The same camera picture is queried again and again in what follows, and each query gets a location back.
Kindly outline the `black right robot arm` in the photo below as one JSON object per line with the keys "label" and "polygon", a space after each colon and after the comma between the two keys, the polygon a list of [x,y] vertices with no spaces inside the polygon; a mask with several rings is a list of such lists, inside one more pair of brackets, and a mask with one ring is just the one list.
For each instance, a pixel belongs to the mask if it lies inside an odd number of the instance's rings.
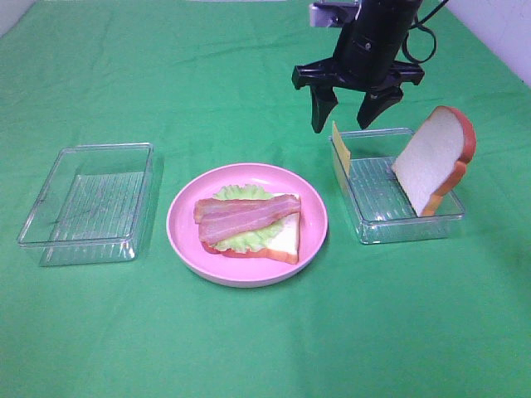
{"label": "black right robot arm", "polygon": [[420,6],[420,1],[384,0],[309,5],[312,27],[341,29],[330,58],[296,66],[292,74],[297,90],[310,87],[311,124],[316,133],[338,104],[335,87],[365,94],[357,115],[359,126],[365,129],[401,101],[402,83],[420,84],[423,69],[395,59]]}

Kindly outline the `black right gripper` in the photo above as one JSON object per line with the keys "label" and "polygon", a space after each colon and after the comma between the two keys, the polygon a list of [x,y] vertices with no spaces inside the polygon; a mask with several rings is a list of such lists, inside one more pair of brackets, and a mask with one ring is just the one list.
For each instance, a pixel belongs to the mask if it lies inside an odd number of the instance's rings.
{"label": "black right gripper", "polygon": [[367,92],[357,115],[359,127],[366,129],[381,113],[402,100],[400,84],[420,84],[424,70],[395,59],[406,33],[402,27],[347,24],[330,58],[294,68],[294,87],[298,90],[310,86],[311,125],[316,133],[322,131],[337,105],[332,87]]}

